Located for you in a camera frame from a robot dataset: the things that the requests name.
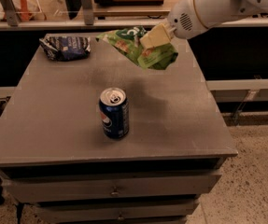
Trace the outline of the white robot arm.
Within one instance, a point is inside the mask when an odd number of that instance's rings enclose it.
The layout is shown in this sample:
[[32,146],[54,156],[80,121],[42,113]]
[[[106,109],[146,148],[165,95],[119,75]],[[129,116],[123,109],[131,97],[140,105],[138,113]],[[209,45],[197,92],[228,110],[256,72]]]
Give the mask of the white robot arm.
[[268,0],[180,0],[140,43],[144,49],[152,49],[168,44],[174,36],[191,39],[224,22],[260,12],[268,14]]

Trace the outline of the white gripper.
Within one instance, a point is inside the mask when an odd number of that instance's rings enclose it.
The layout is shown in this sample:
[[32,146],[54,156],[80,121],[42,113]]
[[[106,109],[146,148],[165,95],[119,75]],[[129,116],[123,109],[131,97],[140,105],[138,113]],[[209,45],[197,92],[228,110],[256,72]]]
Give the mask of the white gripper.
[[144,49],[156,48],[177,38],[191,39],[205,33],[208,28],[197,13],[195,0],[181,0],[175,4],[168,14],[168,23],[160,23],[140,38]]

